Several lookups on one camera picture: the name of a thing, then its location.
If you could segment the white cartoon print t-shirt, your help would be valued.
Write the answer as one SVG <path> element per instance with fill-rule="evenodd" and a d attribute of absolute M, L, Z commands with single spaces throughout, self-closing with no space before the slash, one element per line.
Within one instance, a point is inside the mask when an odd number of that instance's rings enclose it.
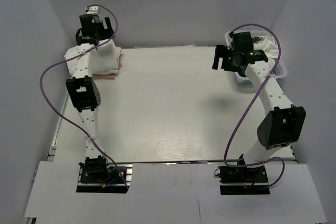
<path fill-rule="evenodd" d="M 86 43 L 80 46 L 72 47 L 66 51 L 64 58 L 65 60 L 68 60 L 77 56 L 81 52 L 86 51 L 92 46 L 93 45 Z M 90 51 L 89 55 L 93 74 L 117 74 L 121 67 L 121 63 L 119 62 L 121 48 L 116 47 L 113 40 L 103 46 L 100 46 L 97 50 L 94 49 Z"/>

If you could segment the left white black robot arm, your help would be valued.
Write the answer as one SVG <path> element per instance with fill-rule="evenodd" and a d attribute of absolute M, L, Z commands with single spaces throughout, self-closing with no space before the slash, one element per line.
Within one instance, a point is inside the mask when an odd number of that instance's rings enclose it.
<path fill-rule="evenodd" d="M 81 29 L 76 33 L 79 57 L 72 77 L 66 80 L 66 87 L 73 107 L 78 111 L 81 128 L 86 141 L 86 164 L 97 164 L 93 176 L 101 182 L 110 178 L 111 168 L 106 163 L 103 147 L 99 139 L 98 106 L 101 103 L 100 92 L 93 80 L 93 55 L 100 42 L 102 21 L 97 14 L 80 16 Z"/>

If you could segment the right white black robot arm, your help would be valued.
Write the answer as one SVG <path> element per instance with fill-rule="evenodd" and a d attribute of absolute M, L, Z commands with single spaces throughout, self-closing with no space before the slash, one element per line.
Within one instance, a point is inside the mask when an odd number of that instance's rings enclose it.
<path fill-rule="evenodd" d="M 265 110 L 265 118 L 257 128 L 257 141 L 237 164 L 237 175 L 245 182 L 255 177 L 255 167 L 269 161 L 280 149 L 298 141 L 306 118 L 305 109 L 295 106 L 288 99 L 272 75 L 274 66 L 275 62 L 268 59 L 262 50 L 243 52 L 224 45 L 215 47 L 212 68 L 244 72 L 257 88 L 253 100 L 260 99 Z"/>

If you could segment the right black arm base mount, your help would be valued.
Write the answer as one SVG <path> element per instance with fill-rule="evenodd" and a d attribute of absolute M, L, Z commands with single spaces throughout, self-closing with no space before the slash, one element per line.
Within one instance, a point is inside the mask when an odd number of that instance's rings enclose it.
<path fill-rule="evenodd" d="M 269 184 L 264 166 L 256 168 L 234 168 L 219 166 L 214 171 L 219 178 L 220 194 L 237 195 L 269 195 Z"/>

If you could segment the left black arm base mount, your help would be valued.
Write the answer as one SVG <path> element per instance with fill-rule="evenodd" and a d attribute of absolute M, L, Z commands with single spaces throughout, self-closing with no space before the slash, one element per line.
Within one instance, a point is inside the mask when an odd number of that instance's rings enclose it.
<path fill-rule="evenodd" d="M 80 170 L 76 192 L 125 194 L 131 185 L 132 165 L 122 164 L 116 167 L 102 156 L 86 158 L 79 163 Z"/>

